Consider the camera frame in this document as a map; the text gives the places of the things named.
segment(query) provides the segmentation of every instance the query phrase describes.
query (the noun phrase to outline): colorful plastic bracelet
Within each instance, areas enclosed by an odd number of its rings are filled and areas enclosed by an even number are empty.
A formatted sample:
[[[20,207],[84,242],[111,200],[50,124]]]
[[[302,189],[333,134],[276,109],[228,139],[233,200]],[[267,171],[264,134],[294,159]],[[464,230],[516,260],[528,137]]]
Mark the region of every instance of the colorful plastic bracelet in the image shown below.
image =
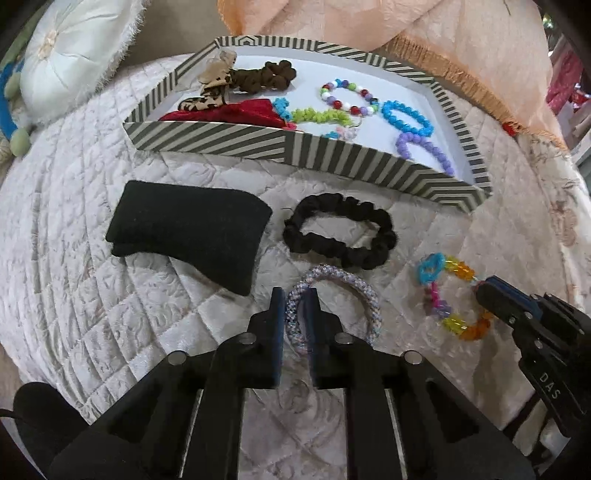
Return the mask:
[[[414,118],[417,122],[419,122],[423,127],[411,127],[409,124],[404,123],[396,115],[394,115],[392,113],[392,110],[398,110],[402,113],[406,113],[408,116]],[[398,128],[403,133],[416,134],[421,135],[423,137],[430,137],[433,134],[433,124],[424,116],[422,116],[418,110],[413,110],[412,108],[403,104],[402,102],[392,102],[390,100],[384,102],[384,104],[382,105],[382,115],[390,123],[390,125]]]
[[[349,114],[339,110],[327,110],[325,112],[319,112],[313,108],[298,108],[292,111],[291,116],[293,121],[297,124],[314,122],[316,124],[340,124],[344,127],[353,125]]]
[[[341,102],[340,100],[337,100],[330,94],[330,92],[332,92],[335,88],[347,88],[357,92],[365,100],[367,100],[369,106],[358,107],[356,105],[351,105],[347,102]],[[336,110],[342,109],[345,112],[349,112],[351,115],[372,116],[374,113],[377,113],[379,108],[379,100],[377,98],[374,98],[374,96],[369,93],[367,89],[363,88],[362,86],[355,85],[348,80],[336,79],[334,82],[325,83],[320,89],[320,97],[332,108]]]
[[[474,325],[467,325],[439,295],[439,287],[436,280],[443,270],[470,282],[472,286],[480,282],[474,275],[474,270],[457,258],[445,256],[442,253],[429,255],[419,263],[417,274],[419,283],[425,287],[427,301],[432,307],[432,314],[437,315],[442,325],[455,333],[461,340],[482,339],[491,328],[492,313],[484,310]]]
[[[286,122],[291,122],[293,120],[291,113],[287,111],[287,107],[289,107],[290,105],[287,98],[276,98],[275,100],[273,100],[272,105],[275,111],[277,112],[277,115],[279,115],[283,120],[285,120]]]

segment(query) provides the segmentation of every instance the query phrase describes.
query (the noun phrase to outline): black scrunchie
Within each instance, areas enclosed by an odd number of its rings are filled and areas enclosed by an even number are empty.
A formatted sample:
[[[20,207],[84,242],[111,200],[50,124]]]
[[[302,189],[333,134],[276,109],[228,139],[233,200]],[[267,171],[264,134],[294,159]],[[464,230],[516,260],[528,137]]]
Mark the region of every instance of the black scrunchie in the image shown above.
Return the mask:
[[[343,242],[316,233],[304,235],[300,232],[302,225],[316,212],[334,213],[356,222],[369,220],[377,223],[379,231],[371,240],[371,249],[349,248]],[[353,197],[343,198],[340,193],[323,193],[310,195],[295,207],[292,217],[285,221],[283,240],[292,252],[306,254],[312,250],[328,258],[340,258],[343,268],[357,265],[364,270],[371,270],[386,263],[389,251],[396,246],[398,238],[392,230],[392,220],[386,210],[375,209],[371,202],[359,203]]]

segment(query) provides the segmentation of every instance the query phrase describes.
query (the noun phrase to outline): black and white stripes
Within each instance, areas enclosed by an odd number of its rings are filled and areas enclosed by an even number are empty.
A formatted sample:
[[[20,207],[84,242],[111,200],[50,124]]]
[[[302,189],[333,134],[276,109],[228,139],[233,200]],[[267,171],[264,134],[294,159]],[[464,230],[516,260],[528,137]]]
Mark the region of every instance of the black and white stripes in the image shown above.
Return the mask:
[[[363,145],[303,132],[216,122],[145,121],[177,86],[179,78],[216,49],[236,46],[294,48],[335,55],[382,68],[430,87],[447,115],[468,159],[475,185],[396,155]],[[210,153],[326,171],[407,192],[470,212],[491,194],[491,183],[478,146],[460,113],[432,76],[401,62],[355,48],[304,38],[243,35],[219,37],[165,77],[125,119],[124,128],[139,150]]]

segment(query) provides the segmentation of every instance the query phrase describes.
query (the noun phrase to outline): black cushion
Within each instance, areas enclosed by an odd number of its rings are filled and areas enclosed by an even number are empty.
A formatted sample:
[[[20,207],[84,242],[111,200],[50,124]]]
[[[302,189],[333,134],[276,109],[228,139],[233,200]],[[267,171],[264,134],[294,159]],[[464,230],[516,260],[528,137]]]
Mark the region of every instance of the black cushion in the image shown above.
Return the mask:
[[[245,296],[270,216],[265,202],[241,190],[131,180],[106,240],[116,257],[152,252],[178,258]]]

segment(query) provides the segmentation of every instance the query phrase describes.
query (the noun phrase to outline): beaded bracelet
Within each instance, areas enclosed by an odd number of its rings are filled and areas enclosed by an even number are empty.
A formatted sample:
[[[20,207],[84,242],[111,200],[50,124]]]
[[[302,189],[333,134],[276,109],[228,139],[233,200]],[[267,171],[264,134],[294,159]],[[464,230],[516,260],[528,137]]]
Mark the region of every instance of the beaded bracelet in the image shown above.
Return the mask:
[[[439,295],[439,287],[436,280],[443,270],[470,282],[472,286],[476,286],[480,282],[474,275],[474,270],[457,258],[445,256],[439,252],[429,255],[419,263],[417,274],[419,283],[425,287],[427,301],[432,307],[431,313],[437,315],[442,325],[452,333],[455,333],[461,340],[482,339],[491,327],[492,313],[484,310],[474,325],[467,325],[452,310],[448,302],[443,300]]]
[[[452,167],[451,162],[448,160],[447,156],[445,155],[445,153],[443,153],[439,147],[436,147],[435,145],[433,145],[428,140],[427,137],[423,137],[422,135],[417,135],[417,134],[412,134],[412,133],[400,134],[400,136],[398,137],[398,140],[396,140],[396,149],[398,150],[399,155],[404,160],[409,160],[411,158],[410,152],[408,151],[408,147],[407,147],[408,142],[412,142],[416,145],[423,147],[425,150],[427,150],[429,153],[431,153],[437,159],[437,161],[443,167],[443,171],[447,175],[449,175],[450,177],[454,176],[455,171]]]
[[[276,98],[275,100],[273,100],[271,102],[271,104],[273,105],[273,108],[275,109],[275,111],[277,112],[277,115],[279,115],[280,118],[282,118],[286,122],[293,121],[293,116],[291,115],[291,113],[289,113],[287,111],[287,107],[289,107],[289,105],[290,105],[287,98],[285,98],[285,97]]]
[[[338,110],[327,110],[326,112],[319,112],[313,108],[296,109],[291,113],[292,119],[297,124],[305,122],[314,122],[317,124],[335,123],[349,127],[353,125],[351,117],[348,113]]]
[[[394,115],[392,110],[398,110],[400,112],[406,113],[419,122],[423,127],[420,129],[411,127],[409,124],[404,123],[396,115]],[[433,134],[434,127],[431,122],[423,117],[418,110],[413,110],[402,102],[392,102],[390,100],[384,102],[382,105],[382,115],[390,123],[390,125],[398,128],[403,133],[417,134],[421,135],[422,137],[430,137]]]
[[[358,107],[356,105],[351,105],[348,102],[341,102],[340,100],[337,100],[330,94],[330,92],[335,88],[347,88],[357,92],[365,100],[367,100],[369,106]],[[320,89],[320,97],[332,108],[336,110],[342,109],[345,112],[349,112],[351,115],[372,116],[374,113],[377,113],[379,108],[379,100],[377,98],[374,98],[374,96],[369,93],[367,89],[348,80],[336,79],[334,82],[325,83]]]

